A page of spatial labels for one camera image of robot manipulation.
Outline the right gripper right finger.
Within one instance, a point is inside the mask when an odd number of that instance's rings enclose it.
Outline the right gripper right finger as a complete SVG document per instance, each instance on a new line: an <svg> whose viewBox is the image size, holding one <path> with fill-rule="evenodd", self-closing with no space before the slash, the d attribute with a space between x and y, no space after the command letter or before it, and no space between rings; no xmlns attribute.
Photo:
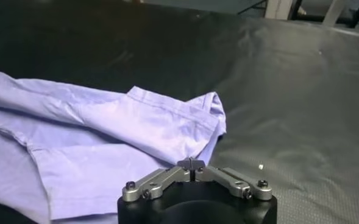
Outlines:
<svg viewBox="0 0 359 224"><path fill-rule="evenodd" d="M194 179L197 181L214 181L226 188L229 193L238 198L251 198L269 201L272 199L272 188L266 180L258 180L239 173L231 168L216 168L206 166L201 160L192 160Z"/></svg>

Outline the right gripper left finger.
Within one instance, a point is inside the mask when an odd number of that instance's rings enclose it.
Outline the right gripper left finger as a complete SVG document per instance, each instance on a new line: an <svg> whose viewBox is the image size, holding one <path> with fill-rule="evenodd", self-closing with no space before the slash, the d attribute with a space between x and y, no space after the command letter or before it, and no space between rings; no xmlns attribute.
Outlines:
<svg viewBox="0 0 359 224"><path fill-rule="evenodd" d="M154 200L160 198L172 184L191 180L194 180L194 159L188 158L178 161L170 169L157 169L138 181L128 181L122 189L122 200Z"/></svg>

